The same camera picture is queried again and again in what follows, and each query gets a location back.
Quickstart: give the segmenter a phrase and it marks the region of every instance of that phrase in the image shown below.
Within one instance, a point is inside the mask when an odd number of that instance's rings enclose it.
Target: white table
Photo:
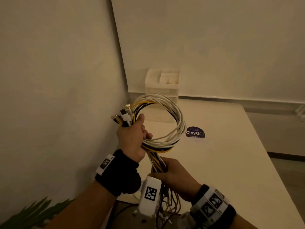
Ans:
[[[260,229],[305,228],[276,169],[258,138],[246,112],[239,104],[200,100],[179,100],[188,127],[204,130],[205,138],[184,134],[177,145],[162,156],[176,158],[201,184],[219,189],[237,213]],[[165,135],[175,127],[163,110],[145,108],[145,126],[154,137]],[[159,120],[153,115],[159,113]],[[147,156],[138,173],[144,180],[150,173]],[[118,200],[135,203],[134,196],[123,194]],[[181,201],[181,212],[189,202]]]

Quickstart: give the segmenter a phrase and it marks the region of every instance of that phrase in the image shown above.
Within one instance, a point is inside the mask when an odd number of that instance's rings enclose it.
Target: purple sticker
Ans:
[[[198,137],[198,138],[205,138],[205,136],[206,136],[202,129],[195,127],[195,126],[188,127],[185,134],[188,137]]]

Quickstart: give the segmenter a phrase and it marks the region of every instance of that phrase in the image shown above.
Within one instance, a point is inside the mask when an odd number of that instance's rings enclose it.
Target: green plant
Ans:
[[[33,226],[44,227],[45,219],[53,219],[56,214],[59,214],[73,200],[65,200],[48,209],[51,200],[45,197],[38,203],[33,202],[28,208],[23,208],[21,212],[13,215],[7,221],[0,225],[0,229],[30,229]]]

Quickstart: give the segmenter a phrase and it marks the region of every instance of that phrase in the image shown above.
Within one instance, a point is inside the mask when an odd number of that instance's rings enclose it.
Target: hand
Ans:
[[[192,201],[201,185],[186,171],[177,159],[161,157],[167,166],[167,173],[150,173],[149,176],[161,180],[185,201]]]
[[[127,128],[119,127],[116,134],[123,153],[134,160],[140,162],[145,157],[145,150],[141,148],[144,138],[151,139],[153,135],[145,130],[144,115],[140,114],[137,121]]]

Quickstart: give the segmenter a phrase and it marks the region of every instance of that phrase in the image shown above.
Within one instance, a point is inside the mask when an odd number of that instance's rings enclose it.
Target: white tracking device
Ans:
[[[159,195],[162,182],[153,177],[146,177],[141,188],[139,212],[152,217],[159,203]]]

